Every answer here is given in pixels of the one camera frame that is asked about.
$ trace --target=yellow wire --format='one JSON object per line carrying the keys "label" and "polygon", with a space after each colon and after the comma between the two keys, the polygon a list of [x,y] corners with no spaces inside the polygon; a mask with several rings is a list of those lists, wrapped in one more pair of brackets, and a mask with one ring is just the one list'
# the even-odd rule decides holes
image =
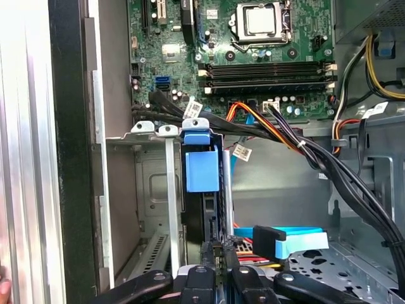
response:
{"label": "yellow wire", "polygon": [[373,81],[374,85],[379,88],[384,94],[393,97],[393,98],[400,98],[405,99],[405,94],[399,94],[395,92],[388,91],[384,89],[381,84],[379,83],[377,76],[375,74],[374,63],[373,63],[373,36],[368,36],[368,42],[366,44],[366,62],[367,62],[367,69],[368,73],[370,74],[371,80]]}
{"label": "yellow wire", "polygon": [[266,265],[266,266],[260,266],[262,268],[281,268],[282,266],[280,264],[271,264],[271,265]]}

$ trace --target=sticker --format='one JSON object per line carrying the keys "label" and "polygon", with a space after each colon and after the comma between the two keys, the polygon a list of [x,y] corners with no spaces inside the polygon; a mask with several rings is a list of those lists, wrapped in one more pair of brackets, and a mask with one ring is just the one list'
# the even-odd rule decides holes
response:
{"label": "sticker", "polygon": [[367,110],[367,112],[363,115],[362,119],[368,119],[370,116],[384,113],[387,106],[388,106],[388,101],[386,101],[384,103],[379,103],[374,108]]}
{"label": "sticker", "polygon": [[367,110],[367,112],[364,113],[362,119],[368,119],[370,116],[372,116],[373,113],[374,113],[374,109]]}
{"label": "sticker", "polygon": [[201,103],[198,103],[194,99],[190,98],[190,101],[184,111],[183,119],[197,118],[203,108]]}
{"label": "sticker", "polygon": [[319,179],[324,179],[324,180],[326,180],[326,181],[328,180],[328,177],[327,177],[325,174],[323,174],[323,173],[319,173],[319,174],[318,174],[318,178],[319,178]]}
{"label": "sticker", "polygon": [[218,10],[217,9],[207,9],[207,19],[218,19]]}
{"label": "sticker", "polygon": [[384,113],[385,109],[388,106],[388,101],[384,102],[384,103],[379,103],[378,105],[376,105],[374,107],[374,112],[373,115],[377,115],[377,114],[381,114]]}
{"label": "sticker", "polygon": [[252,154],[252,149],[248,149],[246,147],[243,147],[240,144],[237,144],[235,146],[234,152],[232,155],[236,156],[237,158],[240,158],[241,160],[244,160],[245,162],[248,162]]}

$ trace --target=white connector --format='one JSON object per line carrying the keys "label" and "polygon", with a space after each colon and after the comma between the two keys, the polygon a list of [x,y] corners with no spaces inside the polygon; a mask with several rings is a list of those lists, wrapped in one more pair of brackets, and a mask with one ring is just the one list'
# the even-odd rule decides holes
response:
{"label": "white connector", "polygon": [[166,0],[158,0],[158,22],[160,24],[167,24]]}

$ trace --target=black plastic clip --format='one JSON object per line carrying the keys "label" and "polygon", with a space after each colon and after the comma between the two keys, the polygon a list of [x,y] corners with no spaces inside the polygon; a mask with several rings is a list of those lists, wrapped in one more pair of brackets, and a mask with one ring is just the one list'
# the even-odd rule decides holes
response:
{"label": "black plastic clip", "polygon": [[405,245],[405,240],[393,242],[393,243],[389,243],[387,241],[381,242],[381,246],[383,246],[384,248],[395,248],[395,247],[400,247],[402,245]]}
{"label": "black plastic clip", "polygon": [[330,144],[335,148],[343,148],[349,145],[349,141],[347,139],[332,139]]}

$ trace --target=red wire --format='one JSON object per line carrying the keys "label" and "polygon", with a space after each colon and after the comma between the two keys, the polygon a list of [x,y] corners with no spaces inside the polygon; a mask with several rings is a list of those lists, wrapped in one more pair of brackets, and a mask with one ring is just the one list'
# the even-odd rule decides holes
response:
{"label": "red wire", "polygon": [[246,261],[249,261],[249,262],[263,262],[263,261],[268,261],[268,260],[265,259],[265,258],[240,258],[239,261],[240,262],[246,262]]}

